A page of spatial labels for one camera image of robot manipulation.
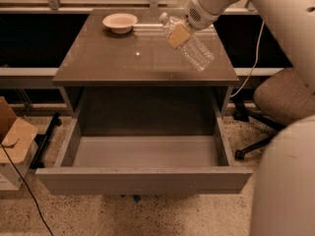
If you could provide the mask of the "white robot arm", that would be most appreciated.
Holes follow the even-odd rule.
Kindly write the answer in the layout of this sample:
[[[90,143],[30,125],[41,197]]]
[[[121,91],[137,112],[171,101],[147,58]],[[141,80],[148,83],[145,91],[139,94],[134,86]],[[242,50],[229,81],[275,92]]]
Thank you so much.
[[[183,13],[203,30],[238,0],[189,0]],[[315,0],[251,0],[292,64],[255,91],[256,105],[283,123],[257,172],[250,236],[315,236]]]

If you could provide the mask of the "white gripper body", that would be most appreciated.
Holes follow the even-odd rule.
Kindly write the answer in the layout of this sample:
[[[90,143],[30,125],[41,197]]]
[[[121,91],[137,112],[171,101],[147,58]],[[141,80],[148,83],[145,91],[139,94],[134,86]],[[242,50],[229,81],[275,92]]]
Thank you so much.
[[[183,12],[186,21],[194,30],[204,30],[218,19],[217,15],[204,9],[198,0],[189,0],[184,6]]]

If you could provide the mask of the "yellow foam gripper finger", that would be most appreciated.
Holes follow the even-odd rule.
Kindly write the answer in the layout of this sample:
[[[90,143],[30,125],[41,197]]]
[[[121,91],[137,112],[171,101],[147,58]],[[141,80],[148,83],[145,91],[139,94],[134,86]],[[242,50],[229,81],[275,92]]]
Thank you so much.
[[[179,23],[171,31],[167,41],[174,49],[177,49],[187,42],[192,34],[193,30],[188,25]]]

